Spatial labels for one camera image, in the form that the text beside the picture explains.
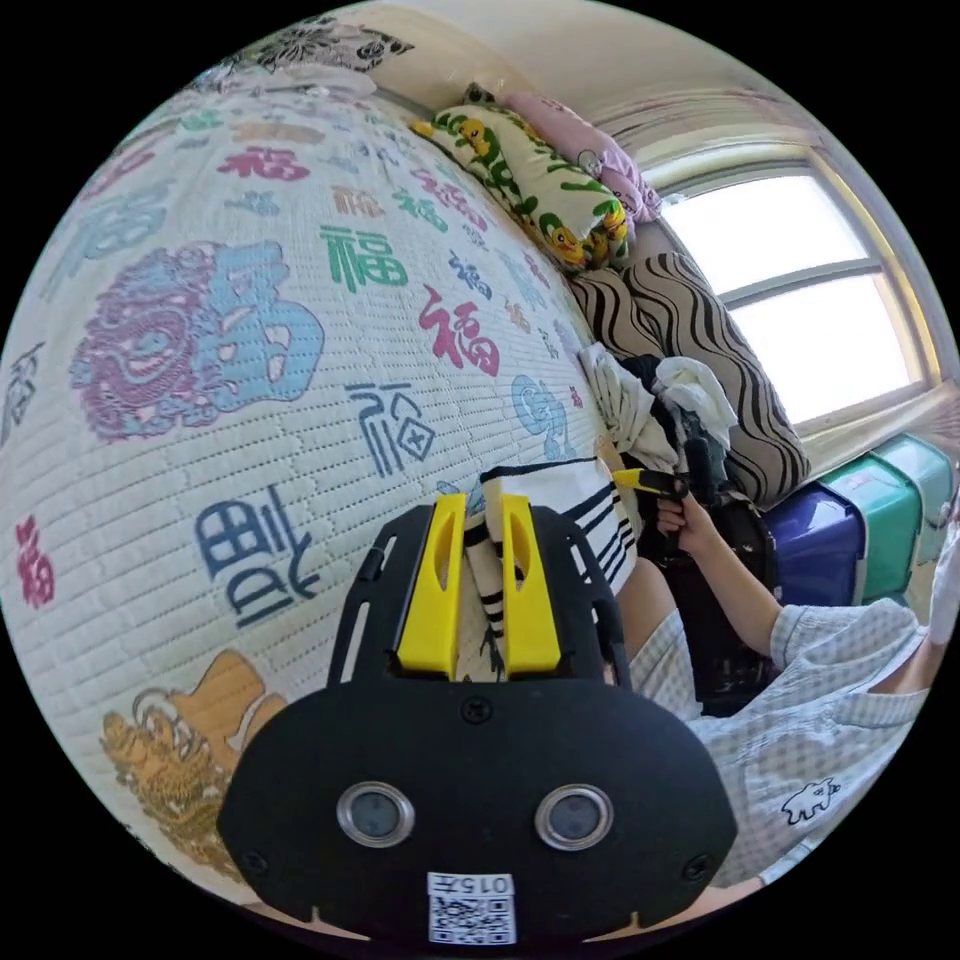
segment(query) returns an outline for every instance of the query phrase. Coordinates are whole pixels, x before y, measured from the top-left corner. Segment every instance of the hand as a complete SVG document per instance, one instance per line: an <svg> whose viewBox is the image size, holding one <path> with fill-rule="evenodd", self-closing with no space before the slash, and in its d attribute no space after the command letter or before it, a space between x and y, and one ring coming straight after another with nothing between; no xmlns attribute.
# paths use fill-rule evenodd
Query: hand
<svg viewBox="0 0 960 960"><path fill-rule="evenodd" d="M708 550L717 538L717 528L710 514L697 503L692 493L680 503L657 501L657 529L664 536L679 533L678 546L694 557Z"/></svg>

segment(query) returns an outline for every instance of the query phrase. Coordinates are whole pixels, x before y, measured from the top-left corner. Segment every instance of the yellow bracket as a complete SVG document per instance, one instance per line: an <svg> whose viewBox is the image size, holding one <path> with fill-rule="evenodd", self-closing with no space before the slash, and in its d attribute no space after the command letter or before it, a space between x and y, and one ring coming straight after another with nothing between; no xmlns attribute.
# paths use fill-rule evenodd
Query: yellow bracket
<svg viewBox="0 0 960 960"><path fill-rule="evenodd" d="M640 490L642 493L655 493L657 496L662 497L664 493L662 490L658 490L654 487L644 486L640 482L640 477L644 473L649 473L649 470L614 470L613 471L613 482L618 487L629 487L631 490Z"/></svg>
<svg viewBox="0 0 960 960"><path fill-rule="evenodd" d="M507 679L518 673L552 673L560 664L547 577L537 546L530 501L505 493L503 513L503 628ZM523 582L517 582L517 567Z"/></svg>
<svg viewBox="0 0 960 960"><path fill-rule="evenodd" d="M456 677L465 493L437 498L407 622L397 648L404 670Z"/></svg>

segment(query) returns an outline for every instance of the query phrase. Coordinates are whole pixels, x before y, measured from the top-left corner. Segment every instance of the black and beige striped pillow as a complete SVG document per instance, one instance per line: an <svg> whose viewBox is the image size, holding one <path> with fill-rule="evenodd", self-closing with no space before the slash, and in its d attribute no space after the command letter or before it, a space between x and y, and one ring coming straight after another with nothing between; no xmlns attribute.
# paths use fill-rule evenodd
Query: black and beige striped pillow
<svg viewBox="0 0 960 960"><path fill-rule="evenodd" d="M710 367L740 419L727 472L754 503L772 506L806 480L810 460L777 391L689 258L661 253L570 285L594 336L615 355L690 357Z"/></svg>

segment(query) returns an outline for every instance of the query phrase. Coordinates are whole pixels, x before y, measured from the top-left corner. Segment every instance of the mattress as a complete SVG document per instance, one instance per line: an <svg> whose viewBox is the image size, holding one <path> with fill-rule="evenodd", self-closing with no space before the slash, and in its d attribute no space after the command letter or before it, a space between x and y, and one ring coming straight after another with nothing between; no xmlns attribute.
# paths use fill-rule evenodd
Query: mattress
<svg viewBox="0 0 960 960"><path fill-rule="evenodd" d="M244 746L323 687L389 518L609 454L563 279L409 111L183 94L72 204L4 347L0 598L90 789L256 898L215 831ZM469 579L468 565L464 565ZM467 582L459 674L492 678Z"/></svg>

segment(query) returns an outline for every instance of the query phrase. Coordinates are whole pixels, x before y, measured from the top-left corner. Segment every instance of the dragon pattern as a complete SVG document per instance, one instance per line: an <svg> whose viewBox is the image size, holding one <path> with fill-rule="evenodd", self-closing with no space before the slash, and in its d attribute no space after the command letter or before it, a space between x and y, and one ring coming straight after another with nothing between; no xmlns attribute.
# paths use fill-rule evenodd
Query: dragon pattern
<svg viewBox="0 0 960 960"><path fill-rule="evenodd" d="M116 712L103 719L101 745L144 814L178 852L237 883L216 821L243 749L286 706L265 692L250 663L227 650L193 693L146 690L132 722Z"/></svg>

